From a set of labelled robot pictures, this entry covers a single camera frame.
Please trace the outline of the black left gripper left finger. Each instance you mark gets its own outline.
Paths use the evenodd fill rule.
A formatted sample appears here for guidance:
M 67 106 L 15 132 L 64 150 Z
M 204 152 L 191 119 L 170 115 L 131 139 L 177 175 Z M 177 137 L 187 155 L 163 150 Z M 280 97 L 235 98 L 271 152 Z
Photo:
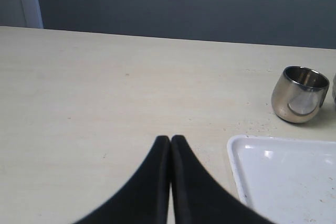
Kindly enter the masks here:
M 124 186 L 77 223 L 167 223 L 169 194 L 170 139 L 161 135 Z

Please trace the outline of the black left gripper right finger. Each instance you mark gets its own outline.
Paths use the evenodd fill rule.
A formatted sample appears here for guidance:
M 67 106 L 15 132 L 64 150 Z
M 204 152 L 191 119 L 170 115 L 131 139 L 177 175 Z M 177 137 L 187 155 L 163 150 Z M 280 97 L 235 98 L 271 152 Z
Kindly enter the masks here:
M 186 138 L 171 140 L 176 223 L 271 223 L 227 192 L 199 162 Z

